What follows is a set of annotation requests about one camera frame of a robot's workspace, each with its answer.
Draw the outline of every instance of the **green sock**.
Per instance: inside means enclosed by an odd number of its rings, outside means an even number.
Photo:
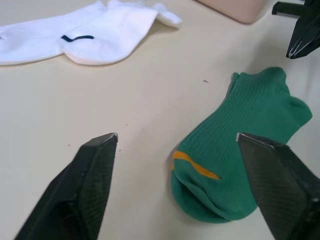
[[[292,97],[278,67],[233,74],[221,106],[178,146],[171,168],[171,192],[191,217],[209,223],[242,219],[257,207],[236,143],[238,132],[286,144],[312,117]]]

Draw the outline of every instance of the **white sock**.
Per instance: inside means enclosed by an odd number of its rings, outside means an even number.
[[[0,27],[0,65],[14,65],[48,59],[62,54],[61,36],[105,13],[102,2],[62,16]]]
[[[147,35],[155,19],[179,28],[182,20],[158,3],[111,0],[107,12],[96,20],[67,32],[61,39],[63,52],[74,62],[103,65],[118,62],[131,54]]]

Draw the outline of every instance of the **sock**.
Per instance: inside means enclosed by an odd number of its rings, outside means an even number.
[[[220,107],[193,130],[173,155],[171,192],[181,209],[209,223],[242,219],[257,207],[240,149],[238,132],[286,144],[312,118],[292,97],[278,67],[258,74],[234,73]]]
[[[107,8],[108,11],[96,20],[62,37],[61,48],[75,63],[103,65],[118,62],[131,54],[157,17],[176,28],[182,22],[160,3],[147,7],[142,2],[112,0]]]
[[[22,64],[62,54],[61,36],[106,11],[100,2],[62,16],[0,27],[0,65]]]

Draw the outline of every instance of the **table surface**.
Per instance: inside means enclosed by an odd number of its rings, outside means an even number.
[[[313,119],[290,140],[320,175],[320,52],[285,57],[295,20],[243,25],[192,0],[163,0],[183,19],[156,22],[125,60],[83,66],[61,55],[0,67],[0,239],[16,235],[48,183],[91,138],[117,132],[100,240],[273,239],[259,210],[225,224],[197,222],[169,192],[176,145],[222,102],[233,72],[280,66]],[[68,13],[93,0],[2,0],[0,25]]]

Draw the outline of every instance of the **beige surface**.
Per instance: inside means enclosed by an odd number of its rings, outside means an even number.
[[[1,0],[0,25],[92,2]],[[170,152],[219,106],[234,71],[285,69],[292,94],[314,114],[289,143],[320,175],[320,52],[285,58],[295,21],[268,15],[241,25],[192,0],[163,3],[183,28],[156,23],[117,64],[82,66],[59,56],[0,67],[1,240],[15,236],[80,145],[109,132],[118,133],[119,144],[100,240],[273,239],[258,210],[227,224],[200,223],[168,192]]]

